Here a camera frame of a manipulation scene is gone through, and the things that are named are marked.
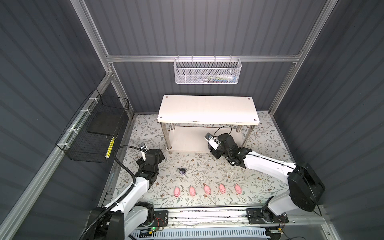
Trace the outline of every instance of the small black toy figure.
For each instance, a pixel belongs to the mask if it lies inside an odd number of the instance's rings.
[[[180,175],[185,175],[187,173],[186,168],[179,168]]]

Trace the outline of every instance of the white tabletop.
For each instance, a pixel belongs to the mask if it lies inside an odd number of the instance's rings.
[[[251,97],[164,95],[158,122],[258,125]]]

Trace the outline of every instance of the white wire mesh basket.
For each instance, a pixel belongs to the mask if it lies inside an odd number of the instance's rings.
[[[236,84],[241,66],[239,58],[175,58],[173,63],[177,84]]]

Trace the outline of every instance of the yellow label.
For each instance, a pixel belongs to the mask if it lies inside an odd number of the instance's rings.
[[[109,148],[108,148],[107,154],[105,155],[105,158],[108,159],[110,157],[114,143],[115,143],[115,137],[112,137],[112,140],[111,140],[111,143],[109,144]]]

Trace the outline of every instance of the white bench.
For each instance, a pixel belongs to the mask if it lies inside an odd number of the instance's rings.
[[[260,122],[251,97],[186,95],[164,95],[157,120],[163,130],[167,150],[207,153],[208,142],[204,136],[207,133],[214,134],[218,127],[175,126],[174,123],[238,125],[231,136],[242,147],[254,126]],[[166,127],[167,122],[171,123],[170,130]],[[244,140],[242,125],[250,125]],[[216,136],[229,130],[221,128]]]

